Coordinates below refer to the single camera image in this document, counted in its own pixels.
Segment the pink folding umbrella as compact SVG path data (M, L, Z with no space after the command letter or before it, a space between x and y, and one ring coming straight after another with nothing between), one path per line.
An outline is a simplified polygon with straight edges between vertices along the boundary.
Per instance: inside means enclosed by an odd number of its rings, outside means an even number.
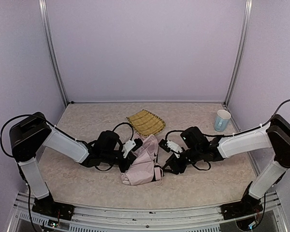
M121 174L121 181L125 185L141 185L150 182L161 181L164 173L161 165L158 164L158 140L155 135L151 134L144 138L140 138L143 145L132 154L136 156L136 160Z

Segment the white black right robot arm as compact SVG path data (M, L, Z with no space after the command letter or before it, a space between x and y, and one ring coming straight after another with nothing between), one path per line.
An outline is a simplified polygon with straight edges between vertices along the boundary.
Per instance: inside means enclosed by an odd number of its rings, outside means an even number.
M173 174L181 174L189 164L195 166L201 160L211 163L254 150L274 150L273 159L257 179L248 185L242 197L244 202L259 201L290 169L290 123L279 114L256 128L234 135L217 135L211 141L198 127L190 127L182 131L180 136L187 149L171 140L162 139L159 142L163 150L172 153L163 169Z

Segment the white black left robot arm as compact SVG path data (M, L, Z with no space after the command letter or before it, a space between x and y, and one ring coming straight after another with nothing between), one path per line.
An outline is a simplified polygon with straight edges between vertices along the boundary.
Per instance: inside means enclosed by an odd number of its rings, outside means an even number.
M87 168L105 163L118 166L124 173L136 160L134 152L143 145L141 139L133 137L122 142L115 130L105 130L97 140L87 143L58 129L41 112L21 118L9 131L12 156L36 200L51 198L36 160L40 147L59 152Z

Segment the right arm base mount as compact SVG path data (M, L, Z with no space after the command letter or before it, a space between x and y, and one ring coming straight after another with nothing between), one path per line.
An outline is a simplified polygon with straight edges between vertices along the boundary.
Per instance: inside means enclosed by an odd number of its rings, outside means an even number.
M263 206L260 199L245 194L240 201L223 204L220 209L224 220L229 220L261 212Z

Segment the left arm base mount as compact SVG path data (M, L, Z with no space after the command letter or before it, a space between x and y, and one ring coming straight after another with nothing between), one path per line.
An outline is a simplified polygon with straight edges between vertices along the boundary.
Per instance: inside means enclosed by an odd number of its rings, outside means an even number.
M49 195L42 199L35 198L32 210L44 216L71 221L74 205L56 202Z

